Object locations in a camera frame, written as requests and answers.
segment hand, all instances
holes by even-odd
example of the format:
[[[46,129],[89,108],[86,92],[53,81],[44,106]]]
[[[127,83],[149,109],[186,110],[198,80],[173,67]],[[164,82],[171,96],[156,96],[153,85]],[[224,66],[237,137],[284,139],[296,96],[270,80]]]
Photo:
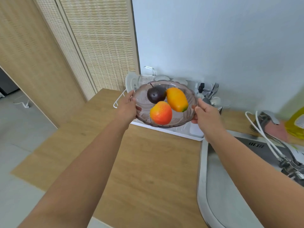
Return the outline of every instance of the hand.
[[[198,99],[199,106],[192,106],[196,115],[192,123],[198,124],[208,142],[216,140],[219,133],[226,132],[218,109]]]
[[[116,120],[120,121],[127,128],[136,116],[136,99],[132,98],[133,93],[134,90],[128,92],[117,107]]]

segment sink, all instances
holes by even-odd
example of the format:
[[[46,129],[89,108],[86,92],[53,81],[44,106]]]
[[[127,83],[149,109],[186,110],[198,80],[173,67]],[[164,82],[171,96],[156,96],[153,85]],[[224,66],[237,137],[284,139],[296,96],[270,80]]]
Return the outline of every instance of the sink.
[[[228,132],[281,171],[277,159],[264,138],[229,130]],[[285,147],[279,143],[273,143],[286,157],[292,159]],[[234,185],[218,155],[206,140],[203,140],[201,146],[197,202],[205,222],[211,228],[263,227]]]

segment wooden countertop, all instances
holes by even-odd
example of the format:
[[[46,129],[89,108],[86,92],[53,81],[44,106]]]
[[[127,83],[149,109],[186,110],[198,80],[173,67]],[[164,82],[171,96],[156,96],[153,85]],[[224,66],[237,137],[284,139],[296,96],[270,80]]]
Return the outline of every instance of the wooden countertop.
[[[102,89],[12,173],[46,191],[113,119],[119,95]],[[243,112],[223,112],[223,119],[229,130],[255,134]],[[114,228],[207,228],[196,200],[200,145],[130,125],[94,217]]]

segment faucet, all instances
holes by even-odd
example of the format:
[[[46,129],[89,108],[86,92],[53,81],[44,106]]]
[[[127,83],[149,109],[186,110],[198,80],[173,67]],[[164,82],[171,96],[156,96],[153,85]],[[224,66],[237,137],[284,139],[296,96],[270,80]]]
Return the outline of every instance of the faucet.
[[[278,154],[280,157],[279,166],[282,168],[281,172],[287,175],[288,177],[293,178],[296,182],[303,184],[304,174],[302,174],[300,171],[304,170],[304,154],[296,150],[293,146],[289,145],[288,143],[265,132],[265,126],[269,122],[272,122],[275,125],[280,124],[280,121],[275,117],[274,113],[264,110],[260,112],[257,118],[265,135],[272,138],[274,141],[278,142],[282,146],[284,146],[291,154],[292,160],[290,160],[284,155]],[[254,132],[258,132],[252,125],[250,125],[250,129],[253,130]]]

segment pink glass plate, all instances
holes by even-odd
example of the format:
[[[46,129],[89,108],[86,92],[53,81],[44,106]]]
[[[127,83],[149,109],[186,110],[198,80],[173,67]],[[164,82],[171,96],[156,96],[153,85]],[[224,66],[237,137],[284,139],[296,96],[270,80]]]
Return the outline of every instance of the pink glass plate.
[[[169,124],[166,125],[159,125],[156,124],[151,118],[150,118],[150,109],[155,105],[151,103],[147,98],[147,91],[148,89],[152,88],[150,83],[155,85],[163,85],[166,89],[171,87],[176,87],[182,90],[186,96],[186,99],[188,101],[188,109],[184,112],[176,112],[172,110],[172,120],[169,122]],[[160,127],[160,128],[172,128],[177,126],[182,126],[185,123],[191,121],[195,115],[195,111],[192,109],[192,105],[197,104],[197,99],[195,97],[195,94],[192,90],[188,89],[187,86],[183,84],[179,84],[178,82],[174,81],[152,81],[148,84],[142,85],[139,87],[133,97],[136,98],[136,118],[142,121],[143,123],[154,126],[154,127]]]

